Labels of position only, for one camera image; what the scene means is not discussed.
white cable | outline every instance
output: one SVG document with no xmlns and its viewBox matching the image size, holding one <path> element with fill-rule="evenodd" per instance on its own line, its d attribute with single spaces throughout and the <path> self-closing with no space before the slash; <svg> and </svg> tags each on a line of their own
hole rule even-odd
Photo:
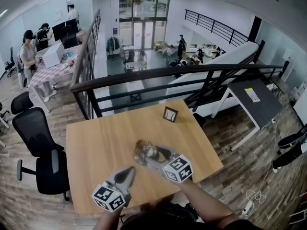
<svg viewBox="0 0 307 230">
<path fill-rule="evenodd" d="M 251 212 L 253 211 L 253 209 L 254 209 L 254 200 L 258 201 L 259 204 L 262 204 L 262 203 L 266 200 L 266 195 L 263 195 L 263 194 L 261 193 L 261 187 L 263 186 L 264 181 L 265 181 L 265 179 L 267 178 L 267 176 L 268 176 L 268 174 L 269 174 L 269 170 L 270 170 L 270 168 L 271 168 L 272 161 L 273 161 L 273 158 L 274 158 L 275 146 L 276 146 L 276 130 L 277 130 L 277 123 L 276 123 L 275 120 L 274 120 L 274 123 L 275 123 L 275 132 L 274 132 L 274 133 L 275 133 L 275 141 L 274 141 L 274 148 L 273 148 L 273 153 L 272 153 L 272 158 L 271 158 L 271 161 L 270 161 L 270 165 L 269 165 L 269 167 L 268 167 L 268 169 L 267 169 L 267 173 L 266 173 L 266 175 L 265 175 L 265 177 L 264 177 L 264 179 L 263 179 L 263 181 L 262 181 L 262 183 L 261 183 L 261 185 L 260 185 L 260 187 L 259 187 L 259 191 L 256 192 L 256 193 L 255 193 L 253 190 L 250 190 L 250 189 L 248 189 L 248 190 L 246 191 L 246 197 L 248 198 L 248 202 L 245 204 L 245 206 L 244 206 L 243 209 L 242 209 L 242 215 L 244 215 L 244 216 L 249 216 L 249 215 L 251 214 Z M 248 196 L 248 191 L 251 191 L 251 192 L 254 194 L 251 198 L 249 198 L 249 196 Z M 246 207 L 246 205 L 247 205 L 249 202 L 252 203 L 251 210 L 249 210 L 248 213 L 245 213 L 245 207 Z"/>
</svg>

shoe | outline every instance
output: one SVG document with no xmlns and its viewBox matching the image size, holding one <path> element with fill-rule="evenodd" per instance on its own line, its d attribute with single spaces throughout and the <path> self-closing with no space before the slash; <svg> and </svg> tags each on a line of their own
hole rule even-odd
<svg viewBox="0 0 307 230">
<path fill-rule="evenodd" d="M 52 93 L 48 97 L 50 98 L 51 96 L 54 96 L 55 94 L 57 94 L 56 90 L 52 91 Z"/>
<path fill-rule="evenodd" d="M 49 100 L 50 100 L 50 97 L 49 97 L 49 96 L 46 96 L 46 97 L 44 97 L 44 99 L 43 99 L 44 102 L 48 102 Z"/>
</svg>

ceiling light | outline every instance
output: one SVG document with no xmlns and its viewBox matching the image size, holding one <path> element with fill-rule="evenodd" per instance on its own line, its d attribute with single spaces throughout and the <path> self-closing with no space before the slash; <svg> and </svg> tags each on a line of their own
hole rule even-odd
<svg viewBox="0 0 307 230">
<path fill-rule="evenodd" d="M 4 15 L 4 14 L 6 13 L 7 10 L 8 10 L 8 9 L 6 9 L 5 11 L 3 11 L 3 12 L 0 14 L 0 17 L 1 17 L 2 15 Z"/>
</svg>

checkered tablecloth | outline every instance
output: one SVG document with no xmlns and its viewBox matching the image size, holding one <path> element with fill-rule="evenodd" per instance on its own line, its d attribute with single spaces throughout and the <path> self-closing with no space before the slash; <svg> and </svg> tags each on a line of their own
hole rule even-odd
<svg viewBox="0 0 307 230">
<path fill-rule="evenodd" d="M 47 68 L 44 63 L 40 64 L 37 67 L 37 71 L 34 73 L 33 77 L 31 78 L 30 86 L 34 87 L 49 80 L 73 73 L 75 70 L 77 57 L 79 55 L 81 47 L 82 45 L 78 45 L 75 47 L 65 49 L 65 55 L 63 56 L 61 63 L 56 66 Z M 74 52 L 74 55 L 72 57 L 67 57 L 66 55 L 67 52 Z M 61 66 L 68 63 L 70 60 L 74 60 L 73 66 L 62 69 Z"/>
</svg>

computer monitor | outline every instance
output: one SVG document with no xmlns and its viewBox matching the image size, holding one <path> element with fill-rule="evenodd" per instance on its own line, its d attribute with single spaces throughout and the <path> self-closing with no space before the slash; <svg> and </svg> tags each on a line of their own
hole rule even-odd
<svg viewBox="0 0 307 230">
<path fill-rule="evenodd" d="M 58 24 L 58 25 L 56 25 L 52 28 L 53 36 L 54 36 L 55 41 L 58 41 L 58 40 L 61 39 L 61 33 L 62 33 L 61 30 L 62 30 L 63 27 L 65 27 L 64 22 L 61 23 L 61 24 Z"/>
<path fill-rule="evenodd" d="M 74 33 L 77 33 L 79 31 L 78 24 L 77 24 L 77 19 L 72 19 L 72 20 L 66 21 L 65 24 L 66 25 L 70 25 L 72 27 L 72 31 Z"/>
</svg>

